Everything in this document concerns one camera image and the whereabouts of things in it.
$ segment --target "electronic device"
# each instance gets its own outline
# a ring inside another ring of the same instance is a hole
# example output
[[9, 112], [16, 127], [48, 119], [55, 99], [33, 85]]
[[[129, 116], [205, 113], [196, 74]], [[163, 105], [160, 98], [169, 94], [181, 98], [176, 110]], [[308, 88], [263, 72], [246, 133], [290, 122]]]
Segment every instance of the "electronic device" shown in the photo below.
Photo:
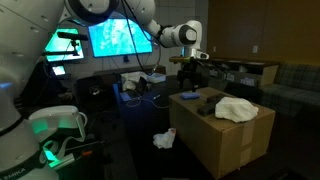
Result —
[[141, 98], [147, 88], [148, 81], [140, 76], [139, 82], [134, 90], [120, 92], [120, 97], [124, 102]]
[[[131, 39], [129, 27], [135, 46]], [[150, 34], [141, 30], [138, 24], [131, 20], [108, 19], [103, 23], [90, 26], [88, 29], [93, 56], [96, 58], [129, 55], [136, 52], [152, 52], [152, 38]]]
[[61, 75], [65, 75], [66, 71], [64, 70], [64, 66], [53, 66], [52, 67], [54, 73], [56, 74], [56, 76], [61, 76]]
[[59, 28], [52, 35], [50, 41], [46, 45], [45, 52], [55, 53], [62, 51], [74, 51], [72, 46], [72, 40], [76, 43], [75, 50], [76, 54], [61, 54], [61, 55], [47, 55], [47, 60], [49, 62], [56, 61], [71, 61], [79, 60], [84, 58], [82, 46], [80, 40], [85, 40], [86, 36], [79, 35], [78, 29], [76, 28]]

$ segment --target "couch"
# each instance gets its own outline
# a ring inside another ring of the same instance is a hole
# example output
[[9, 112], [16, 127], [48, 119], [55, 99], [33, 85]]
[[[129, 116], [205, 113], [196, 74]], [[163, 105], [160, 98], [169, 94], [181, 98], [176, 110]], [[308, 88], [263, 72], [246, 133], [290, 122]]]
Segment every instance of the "couch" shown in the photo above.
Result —
[[320, 106], [320, 66], [280, 64], [274, 84], [261, 89], [263, 106], [293, 117], [303, 106]]

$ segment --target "black cable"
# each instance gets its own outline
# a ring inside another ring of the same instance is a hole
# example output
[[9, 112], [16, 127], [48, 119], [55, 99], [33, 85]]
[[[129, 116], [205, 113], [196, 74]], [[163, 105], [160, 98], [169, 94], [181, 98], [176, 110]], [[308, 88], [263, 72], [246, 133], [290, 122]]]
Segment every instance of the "black cable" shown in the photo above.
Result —
[[125, 17], [126, 17], [126, 20], [127, 20], [127, 25], [128, 25], [128, 27], [129, 27], [129, 32], [130, 32], [132, 44], [133, 44], [133, 47], [134, 47], [134, 51], [136, 52], [135, 55], [136, 55], [136, 57], [137, 57], [137, 60], [138, 60], [138, 63], [139, 63], [139, 66], [140, 66], [142, 72], [146, 73], [146, 71], [144, 70], [144, 68], [143, 68], [143, 66], [142, 66], [142, 64], [141, 64], [141, 61], [140, 61], [140, 59], [139, 59], [139, 56], [138, 56], [136, 43], [134, 42], [133, 35], [132, 35], [132, 31], [131, 31], [131, 28], [130, 28], [130, 25], [129, 25], [129, 19], [128, 19], [128, 15], [127, 15], [127, 10], [126, 10], [126, 8], [125, 8], [125, 6], [124, 6], [123, 1], [124, 1], [124, 0], [121, 1], [121, 2], [122, 2], [121, 4], [122, 4], [122, 8], [123, 8], [123, 10], [124, 10], [124, 14], [125, 14]]
[[147, 38], [148, 41], [152, 41], [152, 39], [149, 39], [149, 38], [147, 37], [147, 35], [145, 34], [144, 30], [141, 28], [141, 24], [139, 23], [137, 17], [136, 17], [135, 14], [133, 13], [133, 11], [132, 11], [130, 5], [128, 4], [128, 2], [127, 2], [126, 0], [122, 0], [122, 1], [124, 1], [124, 2], [126, 3], [129, 11], [130, 11], [131, 14], [132, 14], [132, 17], [134, 18], [134, 20], [135, 20], [136, 23], [138, 24], [138, 26], [139, 26], [140, 30], [142, 31], [143, 35]]
[[[144, 30], [143, 30], [142, 27], [141, 27], [141, 24], [139, 23], [137, 17], [136, 17], [135, 14], [133, 13], [133, 11], [132, 11], [130, 5], [128, 4], [128, 2], [127, 2], [126, 0], [122, 0], [122, 1], [124, 1], [125, 4], [127, 5], [129, 11], [131, 12], [134, 20], [135, 20], [136, 23], [138, 24], [138, 26], [139, 26], [140, 30], [142, 31], [143, 35], [145, 36], [145, 38], [146, 38], [148, 41], [152, 41], [152, 40], [149, 39], [149, 38], [147, 37], [147, 35], [145, 34]], [[154, 38], [154, 39], [158, 42], [158, 45], [159, 45], [159, 46], [158, 46], [158, 47], [159, 47], [159, 56], [158, 56], [158, 61], [156, 62], [156, 67], [157, 67], [157, 66], [159, 65], [159, 63], [160, 63], [160, 60], [161, 60], [161, 42], [160, 42], [157, 38]]]

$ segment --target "white cloth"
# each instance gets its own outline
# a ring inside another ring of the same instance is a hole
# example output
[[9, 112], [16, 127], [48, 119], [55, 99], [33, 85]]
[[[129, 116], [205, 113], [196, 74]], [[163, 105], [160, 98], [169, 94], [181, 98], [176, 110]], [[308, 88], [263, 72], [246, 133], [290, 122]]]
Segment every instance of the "white cloth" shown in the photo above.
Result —
[[176, 135], [176, 129], [169, 128], [168, 132], [164, 134], [156, 134], [153, 136], [153, 144], [157, 146], [159, 149], [164, 148], [172, 148], [172, 143], [174, 141]]
[[224, 97], [216, 104], [215, 116], [238, 123], [252, 120], [257, 116], [258, 110], [245, 99]]
[[136, 84], [132, 81], [126, 81], [122, 85], [122, 91], [135, 90], [135, 89], [136, 89]]

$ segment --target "computer monitor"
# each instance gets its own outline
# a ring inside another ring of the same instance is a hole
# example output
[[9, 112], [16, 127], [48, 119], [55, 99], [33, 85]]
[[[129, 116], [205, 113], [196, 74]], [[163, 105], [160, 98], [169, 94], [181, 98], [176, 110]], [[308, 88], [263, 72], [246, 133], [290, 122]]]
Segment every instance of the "computer monitor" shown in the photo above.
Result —
[[[128, 20], [137, 53], [151, 53], [151, 35], [139, 25]], [[127, 19], [108, 19], [88, 28], [93, 56], [119, 56], [135, 54]]]
[[[78, 34], [78, 29], [76, 28], [57, 29], [56, 32], [51, 37], [50, 41], [48, 42], [45, 48], [45, 52], [74, 51], [74, 47], [71, 45], [71, 40], [65, 39], [65, 38], [59, 38], [57, 34], [58, 32]], [[48, 61], [49, 62], [58, 62], [58, 61], [71, 62], [74, 60], [83, 59], [84, 54], [83, 54], [80, 40], [76, 40], [76, 43], [78, 44], [76, 46], [76, 51], [78, 52], [78, 55], [73, 55], [73, 54], [48, 55], [46, 56]]]
[[52, 69], [56, 74], [56, 76], [62, 76], [66, 74], [66, 71], [64, 70], [64, 66], [53, 66]]

